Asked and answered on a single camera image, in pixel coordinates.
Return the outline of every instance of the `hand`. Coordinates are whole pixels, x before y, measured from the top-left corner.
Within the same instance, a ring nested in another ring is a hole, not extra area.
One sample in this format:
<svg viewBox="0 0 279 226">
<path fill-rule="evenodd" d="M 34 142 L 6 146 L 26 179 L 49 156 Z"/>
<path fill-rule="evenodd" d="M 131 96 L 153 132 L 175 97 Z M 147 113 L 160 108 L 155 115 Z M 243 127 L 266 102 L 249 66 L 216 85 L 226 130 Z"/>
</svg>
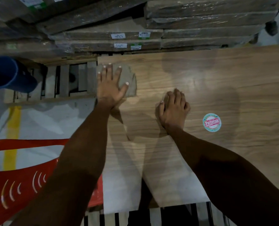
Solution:
<svg viewBox="0 0 279 226">
<path fill-rule="evenodd" d="M 126 82 L 121 89 L 118 87 L 122 67 L 119 67 L 112 76 L 112 64 L 103 66 L 102 72 L 98 72 L 97 98 L 98 103 L 113 108 L 126 94 L 129 83 Z"/>
<path fill-rule="evenodd" d="M 169 91 L 166 94 L 165 102 L 162 101 L 159 106 L 159 120 L 161 125 L 166 129 L 170 127 L 178 127 L 183 129 L 186 116 L 191 107 L 184 93 L 175 89 L 174 92 Z"/>
</svg>

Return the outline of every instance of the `person's right arm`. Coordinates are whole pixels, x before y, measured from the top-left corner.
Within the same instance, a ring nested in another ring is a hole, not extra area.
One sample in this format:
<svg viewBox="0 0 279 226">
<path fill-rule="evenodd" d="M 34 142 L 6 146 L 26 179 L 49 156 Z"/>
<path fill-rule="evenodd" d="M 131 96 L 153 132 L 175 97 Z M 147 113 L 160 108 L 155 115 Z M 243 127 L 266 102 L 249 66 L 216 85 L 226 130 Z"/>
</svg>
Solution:
<svg viewBox="0 0 279 226">
<path fill-rule="evenodd" d="M 279 190 L 251 163 L 183 130 L 190 105 L 179 90 L 159 105 L 159 120 L 211 202 L 237 226 L 279 225 Z"/>
</svg>

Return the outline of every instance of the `stack of cardboard boxes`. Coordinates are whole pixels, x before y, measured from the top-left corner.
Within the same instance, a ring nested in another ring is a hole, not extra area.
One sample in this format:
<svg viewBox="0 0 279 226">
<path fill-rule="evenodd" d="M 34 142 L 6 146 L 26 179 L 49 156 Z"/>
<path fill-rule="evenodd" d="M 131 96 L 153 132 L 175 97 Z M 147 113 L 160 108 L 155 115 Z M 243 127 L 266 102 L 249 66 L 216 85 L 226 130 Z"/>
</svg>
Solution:
<svg viewBox="0 0 279 226">
<path fill-rule="evenodd" d="M 121 14 L 136 6 L 138 16 Z M 0 0 L 0 55 L 232 46 L 278 9 L 279 0 Z"/>
</svg>

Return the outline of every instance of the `person's left arm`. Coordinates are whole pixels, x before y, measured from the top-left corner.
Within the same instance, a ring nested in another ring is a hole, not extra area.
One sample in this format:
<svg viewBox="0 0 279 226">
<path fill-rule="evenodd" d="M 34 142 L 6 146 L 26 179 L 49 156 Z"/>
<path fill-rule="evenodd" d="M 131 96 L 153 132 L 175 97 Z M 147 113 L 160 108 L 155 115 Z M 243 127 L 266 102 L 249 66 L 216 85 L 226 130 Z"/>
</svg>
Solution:
<svg viewBox="0 0 279 226">
<path fill-rule="evenodd" d="M 98 103 L 64 146 L 59 162 L 38 196 L 11 226 L 80 226 L 106 159 L 107 121 L 110 110 L 124 97 L 112 65 L 97 75 Z"/>
</svg>

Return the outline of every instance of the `wooden pallet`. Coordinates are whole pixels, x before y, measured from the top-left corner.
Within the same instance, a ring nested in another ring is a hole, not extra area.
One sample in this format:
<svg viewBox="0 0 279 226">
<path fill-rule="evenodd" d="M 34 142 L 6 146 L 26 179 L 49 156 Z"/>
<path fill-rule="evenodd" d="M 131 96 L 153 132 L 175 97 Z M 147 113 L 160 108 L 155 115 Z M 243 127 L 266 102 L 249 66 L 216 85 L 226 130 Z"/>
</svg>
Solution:
<svg viewBox="0 0 279 226">
<path fill-rule="evenodd" d="M 5 90 L 4 103 L 8 105 L 27 105 L 40 102 L 56 102 L 62 100 L 87 98 L 96 96 L 96 66 L 97 61 L 79 64 L 44 66 L 29 69 L 36 78 L 38 85 L 31 93 L 20 93 Z M 78 75 L 76 92 L 70 92 L 69 74 Z"/>
</svg>

